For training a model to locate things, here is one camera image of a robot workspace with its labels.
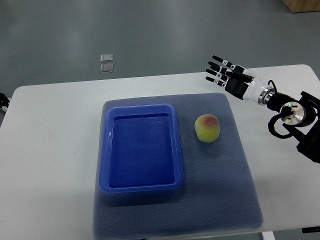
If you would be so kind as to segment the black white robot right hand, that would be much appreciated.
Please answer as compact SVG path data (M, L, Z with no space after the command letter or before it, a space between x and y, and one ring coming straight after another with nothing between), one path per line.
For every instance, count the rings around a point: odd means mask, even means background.
M222 88L240 100L251 100L258 105L263 104L263 98L271 89L262 83L261 78L246 69L216 55L208 62L209 74L205 79Z

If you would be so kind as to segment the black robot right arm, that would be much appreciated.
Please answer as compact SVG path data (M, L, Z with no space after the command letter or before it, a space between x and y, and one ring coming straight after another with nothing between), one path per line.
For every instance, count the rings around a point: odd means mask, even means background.
M269 132L279 139L294 137L298 141L299 153L320 162L320 100L302 91L296 100L286 94L269 91L262 103L277 112L268 122Z

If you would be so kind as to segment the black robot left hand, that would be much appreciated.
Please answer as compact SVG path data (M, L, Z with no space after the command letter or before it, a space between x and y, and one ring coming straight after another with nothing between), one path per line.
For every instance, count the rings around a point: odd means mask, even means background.
M0 109L4 112L8 110L11 98L7 97L4 93L0 93Z

